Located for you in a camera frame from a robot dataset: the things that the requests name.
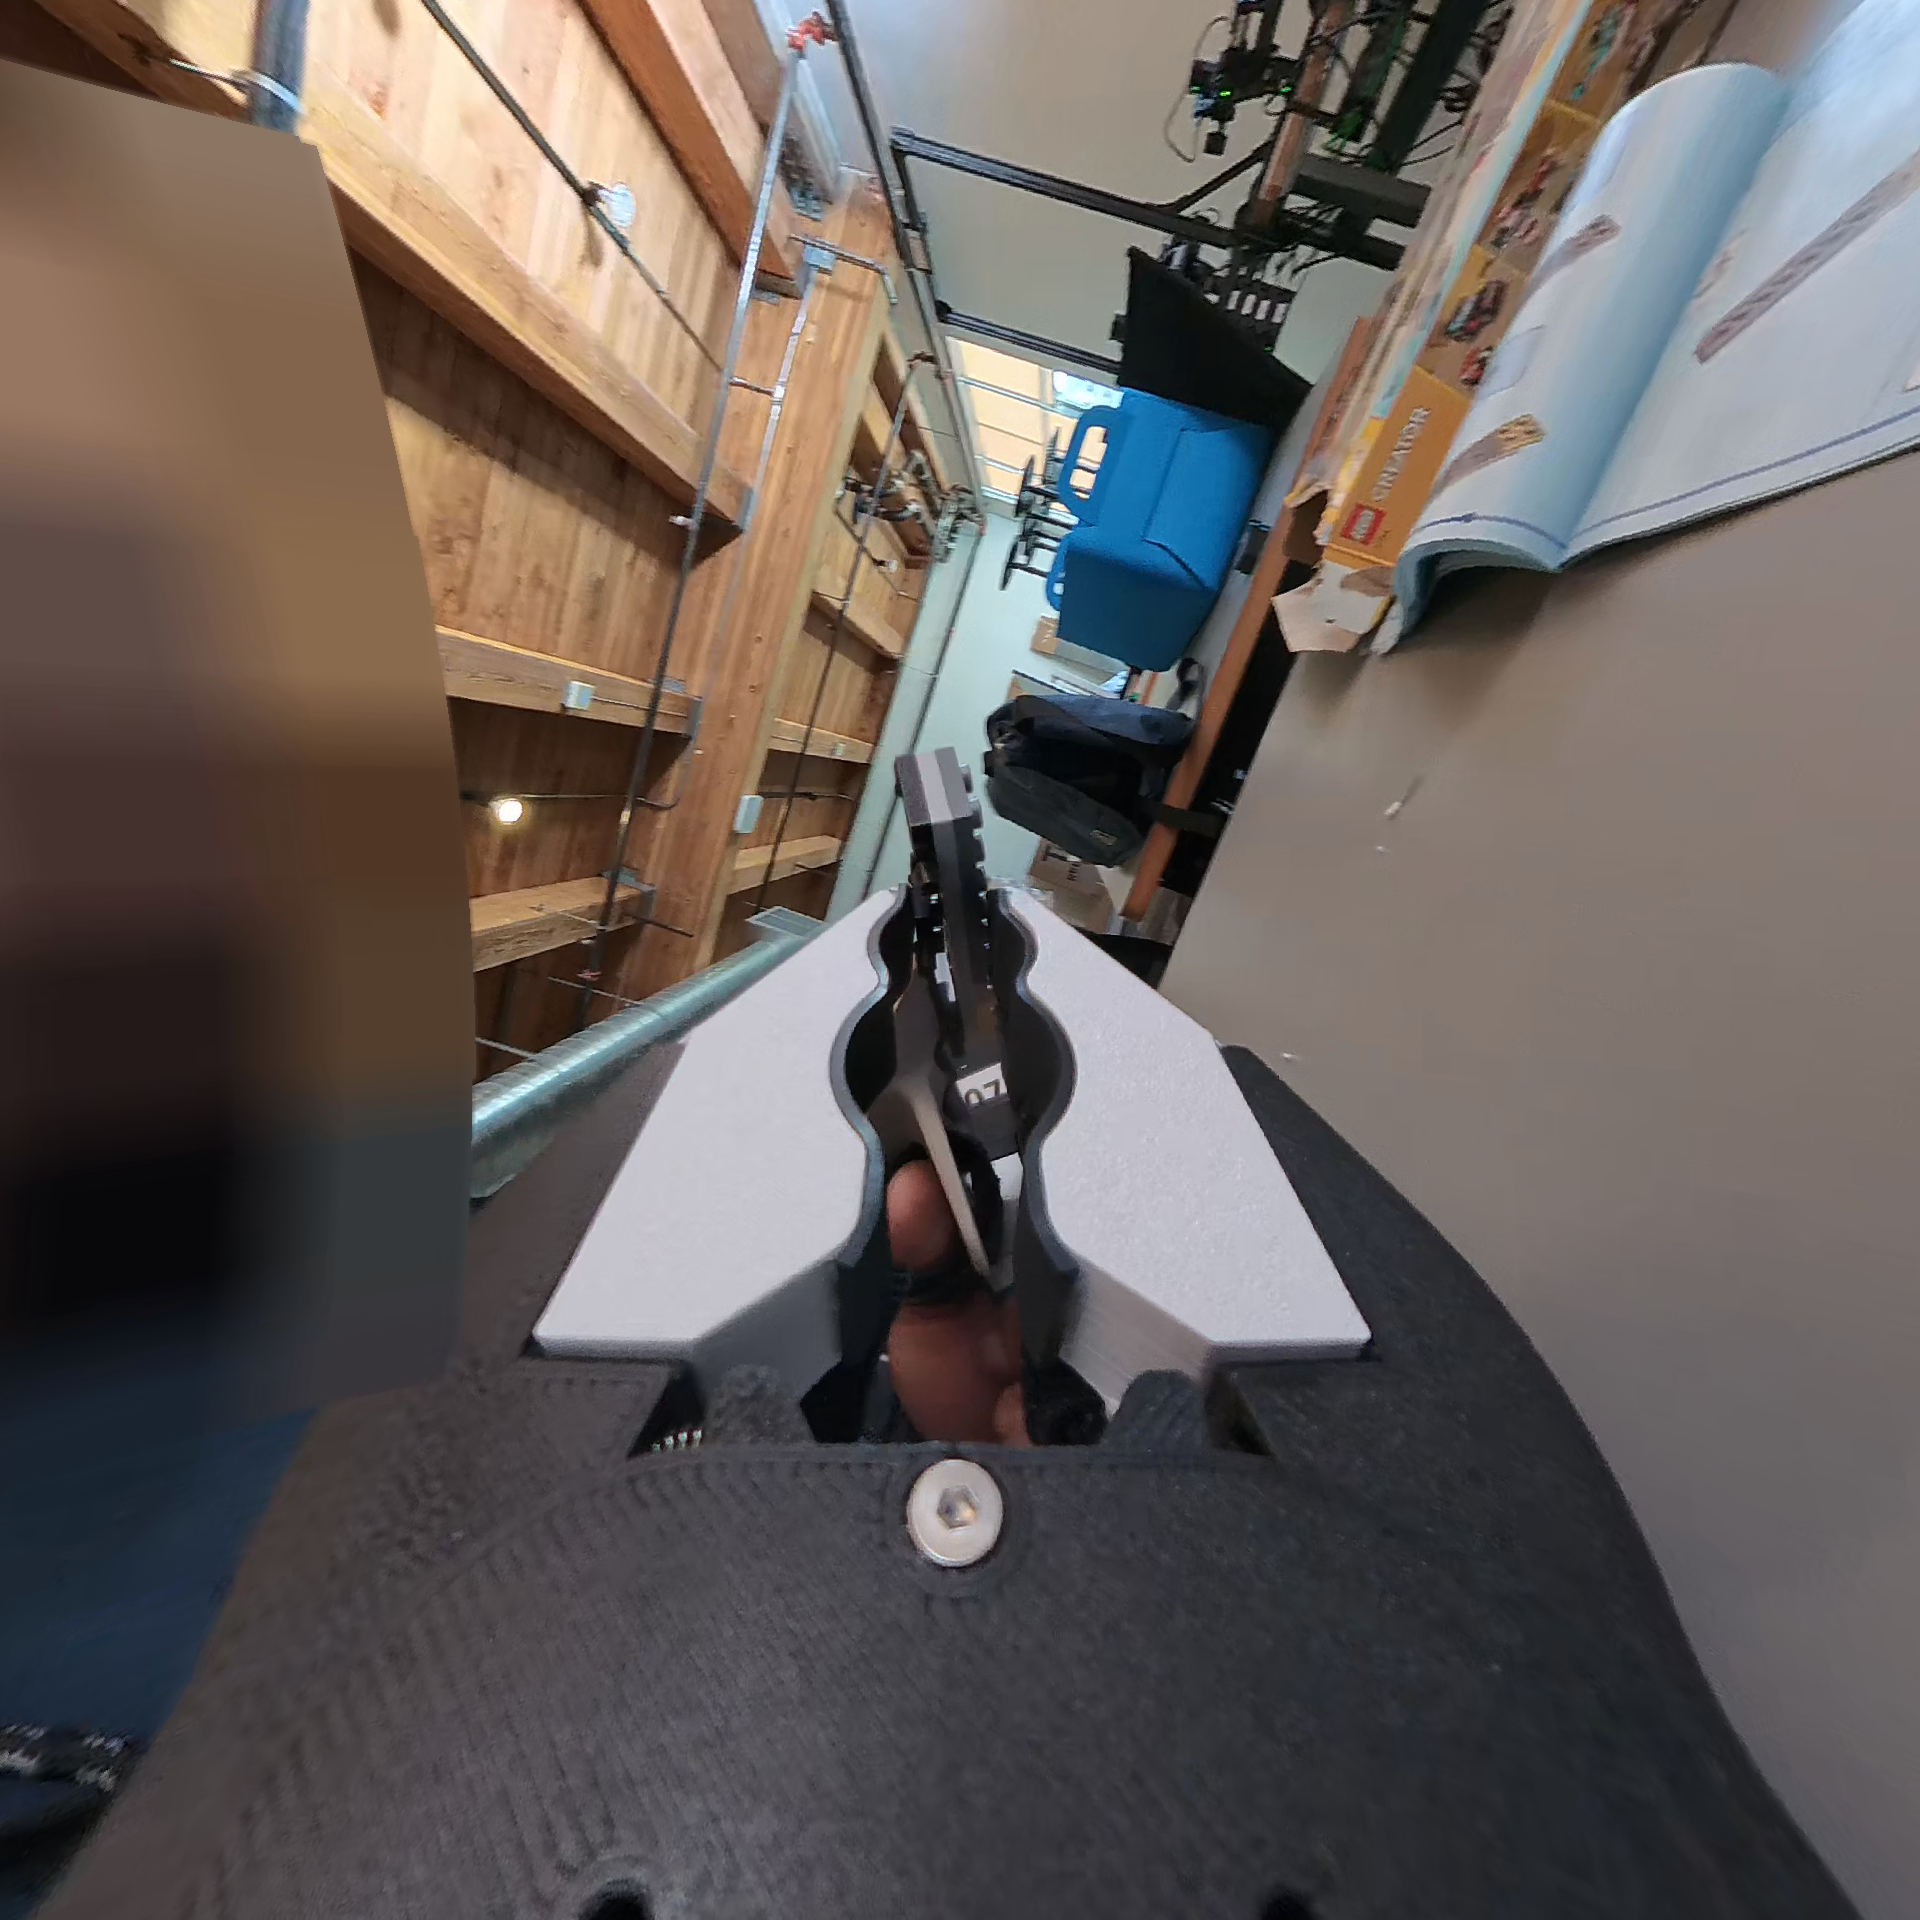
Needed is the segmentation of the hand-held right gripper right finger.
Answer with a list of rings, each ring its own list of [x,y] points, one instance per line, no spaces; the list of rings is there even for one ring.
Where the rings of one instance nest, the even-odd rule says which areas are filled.
[[[1369,1322],[1222,1044],[1039,899],[1023,986],[1066,1035],[1066,1116],[1030,1191],[1074,1264],[1062,1359],[1091,1387],[1347,1362]]]

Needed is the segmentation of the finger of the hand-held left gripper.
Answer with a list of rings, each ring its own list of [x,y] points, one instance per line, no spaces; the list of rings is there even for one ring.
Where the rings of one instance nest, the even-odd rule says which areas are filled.
[[[905,1058],[874,1095],[874,1132],[886,1149],[883,1223],[891,1172],[927,1160],[984,1283],[1013,1289],[1007,1177],[1015,1170],[1015,1110],[1004,1060],[952,1070],[935,1054]]]

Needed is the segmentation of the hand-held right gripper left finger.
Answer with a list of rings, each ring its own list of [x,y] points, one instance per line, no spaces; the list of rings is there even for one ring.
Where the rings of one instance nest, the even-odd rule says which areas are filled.
[[[809,1387],[843,1359],[839,1261],[878,1217],[878,1147],[847,1035],[883,996],[864,901],[709,1014],[536,1318],[547,1359],[672,1362],[698,1387],[768,1367]]]

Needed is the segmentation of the person's left hand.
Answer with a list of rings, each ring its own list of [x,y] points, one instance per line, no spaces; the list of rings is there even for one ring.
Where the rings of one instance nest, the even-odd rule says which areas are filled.
[[[888,1251],[905,1294],[888,1367],[911,1426],[939,1443],[1030,1445],[1018,1313],[984,1283],[927,1160],[886,1187]]]

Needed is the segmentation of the dark navy backpack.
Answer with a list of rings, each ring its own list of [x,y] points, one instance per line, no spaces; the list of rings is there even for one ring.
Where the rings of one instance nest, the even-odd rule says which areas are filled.
[[[1116,867],[1157,826],[1220,839],[1224,817],[1168,804],[1197,723],[1116,694],[1018,694],[986,719],[986,796],[997,817],[1070,858]]]

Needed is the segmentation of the wooden edged office table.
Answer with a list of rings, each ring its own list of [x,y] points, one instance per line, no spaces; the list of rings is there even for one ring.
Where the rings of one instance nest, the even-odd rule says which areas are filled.
[[[1190,750],[1174,769],[1168,804],[1209,809],[1227,818],[1259,759],[1265,728],[1291,675],[1291,651],[1280,637],[1274,601],[1309,579],[1309,531],[1298,531],[1300,509],[1291,494],[1303,468],[1334,430],[1361,359],[1378,334],[1378,316],[1366,314],[1334,370],[1312,386],[1312,394],[1286,428],[1265,473],[1250,520],[1271,522],[1265,558],[1250,576],[1227,570],[1227,581],[1192,642],[1190,657],[1203,666],[1203,693]],[[1157,826],[1141,853],[1138,889],[1127,915],[1141,915],[1157,889],[1197,899],[1220,843],[1192,833]]]

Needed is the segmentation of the row of black bar stools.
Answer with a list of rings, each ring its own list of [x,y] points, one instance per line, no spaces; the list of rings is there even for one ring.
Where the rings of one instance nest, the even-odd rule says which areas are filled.
[[[1025,459],[1015,494],[1015,535],[1004,558],[999,589],[1011,589],[1015,576],[1050,581],[1062,552],[1062,543],[1074,531],[1074,514],[1062,505],[1062,439],[1050,434],[1039,456]]]

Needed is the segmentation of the blue felt storage bag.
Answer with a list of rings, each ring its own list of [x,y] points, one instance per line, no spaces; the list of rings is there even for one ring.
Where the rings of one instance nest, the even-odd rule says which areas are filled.
[[[1044,599],[1066,642],[1130,668],[1175,666],[1204,626],[1259,503],[1274,430],[1124,388],[1077,419],[1070,514]]]

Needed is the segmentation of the person's blue hooded sweatshirt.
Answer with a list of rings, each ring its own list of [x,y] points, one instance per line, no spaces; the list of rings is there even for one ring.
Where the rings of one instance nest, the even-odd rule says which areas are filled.
[[[181,1704],[314,1419],[200,1367],[4,1381],[4,1918],[32,1918]]]

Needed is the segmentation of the yellow toy brick box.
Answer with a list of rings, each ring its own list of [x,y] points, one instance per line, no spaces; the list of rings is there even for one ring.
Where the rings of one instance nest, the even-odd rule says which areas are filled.
[[[1309,579],[1274,599],[1298,657],[1373,648],[1397,609],[1397,555],[1518,323],[1607,125],[1716,52],[1732,3],[1513,3],[1382,311],[1343,355],[1286,539]]]

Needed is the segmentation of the black fabric panel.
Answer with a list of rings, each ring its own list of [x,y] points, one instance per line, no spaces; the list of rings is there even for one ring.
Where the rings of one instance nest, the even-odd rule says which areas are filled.
[[[1285,434],[1312,382],[1261,349],[1255,330],[1204,300],[1187,277],[1141,249],[1127,252],[1119,316],[1119,393],[1141,393]]]

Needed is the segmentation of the toy brick instruction booklet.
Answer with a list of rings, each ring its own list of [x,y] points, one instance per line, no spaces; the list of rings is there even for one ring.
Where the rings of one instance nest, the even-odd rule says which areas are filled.
[[[1373,641],[1440,581],[1555,576],[1916,448],[1916,3],[1781,79],[1716,62],[1603,132]]]

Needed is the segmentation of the silver air duct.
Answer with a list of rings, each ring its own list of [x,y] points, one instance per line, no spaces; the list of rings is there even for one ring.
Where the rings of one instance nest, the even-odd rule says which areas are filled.
[[[569,1116],[590,1107],[637,1058],[687,1035],[751,990],[763,972],[827,932],[795,908],[763,908],[747,917],[751,941],[683,983],[646,996],[625,1013],[557,1043],[516,1068],[479,1080],[468,1160],[468,1199],[475,1205],[532,1166]]]

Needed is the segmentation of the bright end wall window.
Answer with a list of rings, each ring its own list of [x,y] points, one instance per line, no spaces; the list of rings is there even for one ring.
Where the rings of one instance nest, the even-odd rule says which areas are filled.
[[[1119,393],[1057,373],[981,338],[955,338],[955,386],[975,439],[975,465],[997,514],[1015,514],[1023,484],[1034,484],[1050,452],[1066,452],[1085,412],[1112,408]]]

